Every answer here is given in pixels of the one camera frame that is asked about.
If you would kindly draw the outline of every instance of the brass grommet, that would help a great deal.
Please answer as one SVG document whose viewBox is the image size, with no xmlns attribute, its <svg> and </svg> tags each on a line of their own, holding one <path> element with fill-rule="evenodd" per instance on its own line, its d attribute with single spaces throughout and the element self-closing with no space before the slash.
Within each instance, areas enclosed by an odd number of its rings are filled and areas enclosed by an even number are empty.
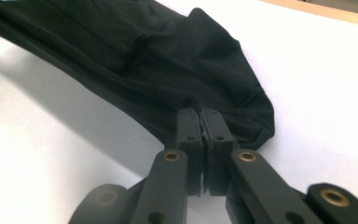
<svg viewBox="0 0 358 224">
<path fill-rule="evenodd" d="M 101 191 L 96 197 L 95 197 L 95 203 L 101 207 L 109 206 L 117 201 L 117 193 L 112 190 L 104 190 Z"/>
<path fill-rule="evenodd" d="M 336 189 L 322 189 L 321 196 L 328 203 L 338 207 L 348 207 L 350 205 L 350 200 L 347 196 Z"/>
<path fill-rule="evenodd" d="M 177 152 L 167 152 L 164 154 L 165 161 L 179 161 L 180 155 Z"/>
<path fill-rule="evenodd" d="M 255 161 L 257 159 L 255 154 L 250 152 L 242 152 L 238 155 L 238 157 L 243 161 Z"/>
</svg>

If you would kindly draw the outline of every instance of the white surface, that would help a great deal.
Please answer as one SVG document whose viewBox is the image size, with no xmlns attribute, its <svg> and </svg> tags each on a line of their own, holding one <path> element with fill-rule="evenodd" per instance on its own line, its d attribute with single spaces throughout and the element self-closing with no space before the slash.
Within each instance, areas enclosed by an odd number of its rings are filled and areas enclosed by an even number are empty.
<svg viewBox="0 0 358 224">
<path fill-rule="evenodd" d="M 276 111 L 260 152 L 292 187 L 358 196 L 358 25 L 255 0 L 200 7 L 240 40 Z M 162 144 L 72 78 L 0 38 L 0 223 L 67 223 L 93 188 L 146 176 Z M 187 223 L 229 223 L 224 198 L 189 198 Z"/>
</svg>

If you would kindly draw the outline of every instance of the black fabric bag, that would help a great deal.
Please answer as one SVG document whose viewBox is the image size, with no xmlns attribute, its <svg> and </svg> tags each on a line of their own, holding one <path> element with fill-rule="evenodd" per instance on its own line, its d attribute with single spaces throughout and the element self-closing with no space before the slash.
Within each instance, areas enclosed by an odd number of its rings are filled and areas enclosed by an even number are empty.
<svg viewBox="0 0 358 224">
<path fill-rule="evenodd" d="M 274 134 L 272 105 L 241 46 L 201 9 L 141 0 L 0 0 L 0 36 L 126 112 L 164 143 L 176 112 L 219 111 L 241 147 Z"/>
</svg>

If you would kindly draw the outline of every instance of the hole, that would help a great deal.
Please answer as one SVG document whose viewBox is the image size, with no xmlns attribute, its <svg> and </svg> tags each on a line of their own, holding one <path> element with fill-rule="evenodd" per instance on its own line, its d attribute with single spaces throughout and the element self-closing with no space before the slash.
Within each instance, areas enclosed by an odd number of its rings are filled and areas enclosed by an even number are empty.
<svg viewBox="0 0 358 224">
<path fill-rule="evenodd" d="M 350 205 L 350 200 L 336 189 L 322 189 L 321 196 L 328 203 L 338 207 L 347 207 Z"/>
<path fill-rule="evenodd" d="M 164 216 L 161 213 L 151 213 L 147 217 L 147 222 L 149 224 L 161 224 L 164 220 Z"/>
<path fill-rule="evenodd" d="M 243 161 L 255 161 L 256 159 L 256 156 L 250 152 L 242 152 L 238 157 Z"/>
<path fill-rule="evenodd" d="M 117 194 L 113 190 L 107 190 L 99 193 L 95 199 L 95 203 L 100 206 L 108 206 L 115 203 L 117 200 Z"/>
<path fill-rule="evenodd" d="M 304 219 L 293 212 L 286 213 L 286 219 L 292 224 L 304 224 Z"/>
<path fill-rule="evenodd" d="M 177 152 L 167 152 L 164 155 L 165 161 L 179 161 L 180 155 Z"/>
</svg>

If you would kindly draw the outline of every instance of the black nylon fabric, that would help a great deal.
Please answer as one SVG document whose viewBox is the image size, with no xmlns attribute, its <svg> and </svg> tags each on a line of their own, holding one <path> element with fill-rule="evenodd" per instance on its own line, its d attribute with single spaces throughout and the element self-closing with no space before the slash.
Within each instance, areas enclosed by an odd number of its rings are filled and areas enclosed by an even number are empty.
<svg viewBox="0 0 358 224">
<path fill-rule="evenodd" d="M 56 65 L 161 142 L 187 106 L 219 111 L 241 147 L 274 134 L 273 107 L 239 42 L 201 9 L 155 1 L 0 1 L 0 36 Z"/>
</svg>

